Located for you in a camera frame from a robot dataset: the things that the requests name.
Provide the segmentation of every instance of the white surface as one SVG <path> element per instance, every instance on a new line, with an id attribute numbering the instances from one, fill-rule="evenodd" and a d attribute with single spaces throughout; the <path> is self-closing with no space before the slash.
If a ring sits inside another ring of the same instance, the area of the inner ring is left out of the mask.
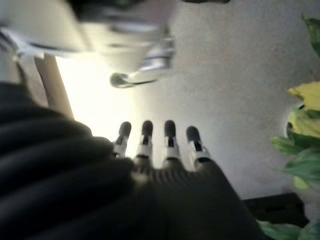
<path id="1" fill-rule="evenodd" d="M 89 49 L 76 17 L 69 5 L 63 1 L 0 1 L 7 4 L 5 27 L 24 42 L 70 51 Z"/>
<path id="2" fill-rule="evenodd" d="M 130 89 L 111 88 L 110 71 L 99 60 L 58 59 L 74 116 L 110 140 L 122 122 L 131 122 L 131 157 L 143 121 L 153 121 L 156 167 L 162 165 L 164 123 L 172 119 L 184 164 L 192 168 L 185 131 L 195 125 L 242 198 L 291 191 L 292 178 L 279 171 L 288 158 L 270 138 L 283 134 L 298 102 L 286 90 L 309 81 L 310 68 L 320 66 L 302 12 L 320 18 L 320 1 L 181 3 L 172 77 Z"/>

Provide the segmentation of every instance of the black fingertip pad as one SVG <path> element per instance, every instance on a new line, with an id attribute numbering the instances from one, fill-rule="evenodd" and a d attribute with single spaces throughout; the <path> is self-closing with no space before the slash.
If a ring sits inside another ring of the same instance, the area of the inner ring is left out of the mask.
<path id="1" fill-rule="evenodd" d="M 125 121 L 121 124 L 119 129 L 119 135 L 120 136 L 127 136 L 129 137 L 131 133 L 131 123 L 128 121 Z"/>
<path id="2" fill-rule="evenodd" d="M 142 125 L 142 135 L 152 137 L 154 125 L 151 121 L 145 121 Z"/>
<path id="3" fill-rule="evenodd" d="M 176 125 L 172 120 L 168 120 L 164 124 L 164 135 L 169 138 L 176 136 Z"/>
<path id="4" fill-rule="evenodd" d="M 187 128 L 186 137 L 187 137 L 189 143 L 201 141 L 199 131 L 195 126 L 190 126 Z"/>

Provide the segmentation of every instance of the blurry object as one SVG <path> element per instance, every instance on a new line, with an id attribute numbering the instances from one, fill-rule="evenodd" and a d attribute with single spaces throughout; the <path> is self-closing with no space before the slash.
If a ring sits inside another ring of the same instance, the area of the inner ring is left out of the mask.
<path id="1" fill-rule="evenodd" d="M 320 219 L 309 223 L 305 228 L 291 224 L 272 224 L 258 221 L 262 231 L 274 240 L 319 240 Z"/>
<path id="2" fill-rule="evenodd" d="M 186 3 L 193 3 L 193 4 L 201 4 L 201 3 L 218 3 L 218 4 L 227 4 L 230 0 L 183 0 Z"/>
<path id="3" fill-rule="evenodd" d="M 25 77 L 15 46 L 6 34 L 0 33 L 0 83 L 22 84 Z"/>
<path id="4" fill-rule="evenodd" d="M 301 151 L 296 158 L 287 163 L 282 171 L 299 177 L 308 185 L 319 185 L 320 147 Z"/>
<path id="5" fill-rule="evenodd" d="M 306 19 L 302 16 L 310 35 L 310 41 L 316 54 L 320 57 L 320 20 L 315 18 Z"/>
<path id="6" fill-rule="evenodd" d="M 129 83 L 165 76 L 175 53 L 175 0 L 0 0 L 0 30 L 18 54 L 99 54 Z"/>
<path id="7" fill-rule="evenodd" d="M 73 120 L 74 115 L 56 58 L 45 54 L 44 58 L 35 58 L 35 64 L 41 76 L 49 108 Z"/>
<path id="8" fill-rule="evenodd" d="M 291 224 L 301 228 L 309 223 L 304 202 L 293 192 L 246 199 L 243 203 L 259 221 Z"/>
<path id="9" fill-rule="evenodd" d="M 284 155 L 297 155 L 303 148 L 296 146 L 294 142 L 286 137 L 275 136 L 272 138 L 273 146 Z"/>
<path id="10" fill-rule="evenodd" d="M 297 177 L 297 176 L 294 177 L 294 186 L 300 190 L 309 189 L 309 185 L 305 181 L 303 181 L 300 177 Z"/>
<path id="11" fill-rule="evenodd" d="M 117 89 L 127 89 L 127 88 L 132 88 L 141 84 L 148 84 L 148 83 L 153 83 L 156 80 L 150 80 L 150 81 L 143 81 L 143 82 L 130 82 L 130 79 L 128 75 L 126 74 L 120 74 L 120 73 L 114 73 L 110 77 L 110 83 L 114 88 Z"/>
<path id="12" fill-rule="evenodd" d="M 40 106 L 48 108 L 48 96 L 44 87 L 43 77 L 40 75 L 40 70 L 37 67 L 34 56 L 23 55 L 19 58 L 19 63 L 23 69 L 26 78 L 26 85 L 32 96 L 32 99 Z"/>

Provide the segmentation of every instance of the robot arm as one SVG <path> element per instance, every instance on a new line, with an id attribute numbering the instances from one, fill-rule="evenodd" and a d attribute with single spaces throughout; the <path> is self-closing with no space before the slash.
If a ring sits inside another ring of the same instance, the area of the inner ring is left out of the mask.
<path id="1" fill-rule="evenodd" d="M 0 0 L 0 29 L 19 54 L 99 54 L 129 83 L 162 77 L 175 53 L 175 0 Z"/>

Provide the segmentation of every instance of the robotic hand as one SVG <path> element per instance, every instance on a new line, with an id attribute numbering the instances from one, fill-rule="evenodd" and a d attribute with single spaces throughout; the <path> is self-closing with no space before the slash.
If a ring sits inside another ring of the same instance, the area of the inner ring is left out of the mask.
<path id="1" fill-rule="evenodd" d="M 113 143 L 116 158 L 125 156 L 130 131 L 130 123 L 124 122 Z M 152 239 L 263 239 L 255 220 L 210 157 L 197 128 L 190 126 L 186 131 L 194 172 L 184 169 L 176 126 L 171 120 L 164 125 L 163 167 L 154 169 L 152 133 L 153 124 L 145 121 L 133 159 L 134 178 L 146 178 L 152 183 L 159 204 L 157 219 L 149 219 L 150 224 L 159 224 L 152 230 Z"/>

